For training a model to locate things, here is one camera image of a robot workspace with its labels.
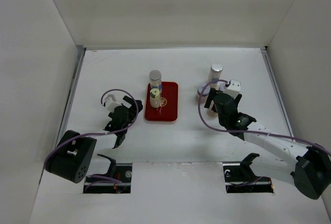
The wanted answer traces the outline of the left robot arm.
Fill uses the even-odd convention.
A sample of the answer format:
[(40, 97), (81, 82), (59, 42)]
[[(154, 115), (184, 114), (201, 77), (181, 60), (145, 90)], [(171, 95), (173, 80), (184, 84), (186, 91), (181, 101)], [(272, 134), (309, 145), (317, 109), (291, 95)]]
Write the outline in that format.
[(95, 136), (115, 135), (113, 148), (118, 148), (125, 140), (128, 127), (131, 126), (143, 109), (142, 101), (128, 96), (122, 98), (129, 106), (116, 100), (109, 94), (103, 106), (109, 112), (110, 121), (104, 133), (80, 134), (73, 130), (64, 133), (57, 147), (46, 157), (44, 169), (73, 183), (79, 183), (87, 174), (97, 143)]

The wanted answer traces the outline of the yellow cap spice bottle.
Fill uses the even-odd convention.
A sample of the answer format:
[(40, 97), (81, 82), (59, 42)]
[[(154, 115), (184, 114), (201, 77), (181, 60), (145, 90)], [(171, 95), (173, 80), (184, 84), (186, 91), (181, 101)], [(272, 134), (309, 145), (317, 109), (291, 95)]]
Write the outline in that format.
[(152, 108), (159, 108), (161, 106), (161, 93), (160, 90), (157, 88), (152, 88), (149, 91), (149, 103)]

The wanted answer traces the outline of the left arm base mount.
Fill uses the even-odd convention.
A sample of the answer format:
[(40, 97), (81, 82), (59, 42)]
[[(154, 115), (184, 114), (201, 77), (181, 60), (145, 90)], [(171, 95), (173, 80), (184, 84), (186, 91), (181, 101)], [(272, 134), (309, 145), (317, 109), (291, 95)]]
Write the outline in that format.
[(97, 162), (88, 172), (83, 185), (84, 194), (131, 193), (132, 163), (117, 163), (114, 158), (97, 154)]

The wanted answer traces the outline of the tall bottle grey cap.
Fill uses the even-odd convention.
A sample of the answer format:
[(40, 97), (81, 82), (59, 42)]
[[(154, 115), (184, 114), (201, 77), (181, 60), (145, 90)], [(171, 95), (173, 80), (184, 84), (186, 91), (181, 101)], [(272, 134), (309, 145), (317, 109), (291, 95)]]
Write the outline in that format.
[(158, 89), (160, 93), (162, 92), (162, 80), (161, 72), (159, 70), (152, 70), (149, 73), (149, 84), (151, 89)]

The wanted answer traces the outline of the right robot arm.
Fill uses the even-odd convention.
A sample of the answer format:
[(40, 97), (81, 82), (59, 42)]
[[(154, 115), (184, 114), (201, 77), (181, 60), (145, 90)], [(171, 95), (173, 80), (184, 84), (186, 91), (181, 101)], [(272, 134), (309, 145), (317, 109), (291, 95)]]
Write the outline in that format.
[(254, 144), (280, 159), (254, 164), (259, 154), (250, 153), (240, 162), (241, 177), (248, 181), (272, 177), (317, 200), (330, 185), (330, 151), (316, 143), (267, 129), (254, 117), (238, 111), (241, 97), (239, 92), (231, 94), (212, 88), (204, 106), (217, 114), (222, 126), (220, 132)]

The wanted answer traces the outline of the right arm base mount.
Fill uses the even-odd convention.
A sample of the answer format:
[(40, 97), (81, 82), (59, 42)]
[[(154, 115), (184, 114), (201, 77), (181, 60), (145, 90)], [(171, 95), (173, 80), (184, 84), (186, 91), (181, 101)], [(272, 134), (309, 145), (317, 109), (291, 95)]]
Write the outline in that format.
[(250, 168), (259, 156), (257, 153), (250, 153), (242, 161), (222, 164), (227, 193), (274, 193), (272, 180), (269, 177), (256, 176)]

